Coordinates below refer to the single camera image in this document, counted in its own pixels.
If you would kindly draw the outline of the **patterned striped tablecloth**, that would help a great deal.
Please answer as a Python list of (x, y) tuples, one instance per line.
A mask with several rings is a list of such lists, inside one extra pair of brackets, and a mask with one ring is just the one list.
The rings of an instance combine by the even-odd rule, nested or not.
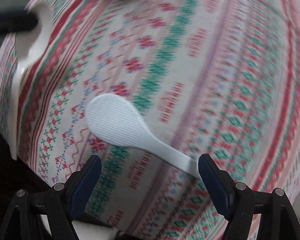
[(300, 0), (31, 0), (52, 33), (21, 80), (17, 154), (48, 185), (92, 155), (86, 212), (143, 239), (220, 239), (204, 184), (89, 131), (87, 104), (113, 93), (150, 131), (204, 153), (256, 191), (300, 192)]

